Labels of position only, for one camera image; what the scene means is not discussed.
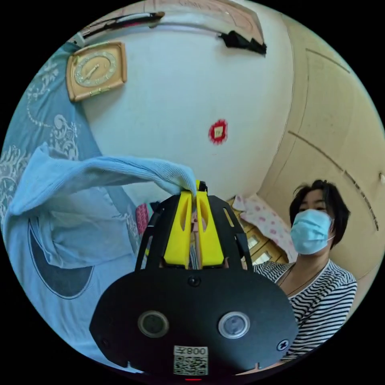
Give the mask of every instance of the short black hair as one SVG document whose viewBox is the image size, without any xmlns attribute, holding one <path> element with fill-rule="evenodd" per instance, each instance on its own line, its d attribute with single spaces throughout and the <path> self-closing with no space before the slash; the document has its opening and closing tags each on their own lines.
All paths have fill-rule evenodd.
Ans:
<svg viewBox="0 0 385 385">
<path fill-rule="evenodd" d="M 291 225 L 293 225 L 294 219 L 300 211 L 300 206 L 305 199 L 305 196 L 310 191 L 314 190 L 322 190 L 326 209 L 328 211 L 331 210 L 334 213 L 335 219 L 333 223 L 333 230 L 335 231 L 335 236 L 331 246 L 333 248 L 344 236 L 350 216 L 350 211 L 346 207 L 337 187 L 333 183 L 330 183 L 327 180 L 317 179 L 312 185 L 302 184 L 299 186 L 294 191 L 295 197 L 289 208 L 290 222 Z"/>
</svg>

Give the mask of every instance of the qr code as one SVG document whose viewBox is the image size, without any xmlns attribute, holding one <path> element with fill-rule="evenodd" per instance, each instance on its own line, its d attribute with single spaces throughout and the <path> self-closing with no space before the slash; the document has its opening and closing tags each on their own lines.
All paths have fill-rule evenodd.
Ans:
<svg viewBox="0 0 385 385">
<path fill-rule="evenodd" d="M 174 356 L 174 374 L 202 376 L 207 375 L 208 357 Z"/>
</svg>

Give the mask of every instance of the clock hand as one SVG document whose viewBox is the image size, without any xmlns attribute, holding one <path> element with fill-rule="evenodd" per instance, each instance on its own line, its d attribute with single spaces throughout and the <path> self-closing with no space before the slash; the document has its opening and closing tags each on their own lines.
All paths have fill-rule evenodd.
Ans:
<svg viewBox="0 0 385 385">
<path fill-rule="evenodd" d="M 99 64 L 97 64 L 84 78 L 85 80 L 88 80 L 90 76 L 99 68 Z"/>
</svg>

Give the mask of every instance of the woman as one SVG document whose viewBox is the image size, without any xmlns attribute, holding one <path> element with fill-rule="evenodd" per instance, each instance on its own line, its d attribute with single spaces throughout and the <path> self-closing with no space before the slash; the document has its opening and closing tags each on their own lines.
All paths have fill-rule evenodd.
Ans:
<svg viewBox="0 0 385 385">
<path fill-rule="evenodd" d="M 349 215 L 332 183 L 316 180 L 311 186 L 301 186 L 290 205 L 290 235 L 298 252 L 296 262 L 254 266 L 255 273 L 274 281 L 286 293 L 299 325 L 286 356 L 271 367 L 310 352 L 344 324 L 357 282 L 351 273 L 329 259 L 329 253 L 341 241 Z"/>
</svg>

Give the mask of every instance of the red sticker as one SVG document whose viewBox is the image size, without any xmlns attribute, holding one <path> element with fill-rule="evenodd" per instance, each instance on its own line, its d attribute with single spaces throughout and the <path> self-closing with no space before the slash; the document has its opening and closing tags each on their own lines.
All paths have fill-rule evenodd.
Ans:
<svg viewBox="0 0 385 385">
<path fill-rule="evenodd" d="M 227 122 L 225 120 L 220 119 L 210 127 L 209 139 L 217 145 L 227 140 Z"/>
</svg>

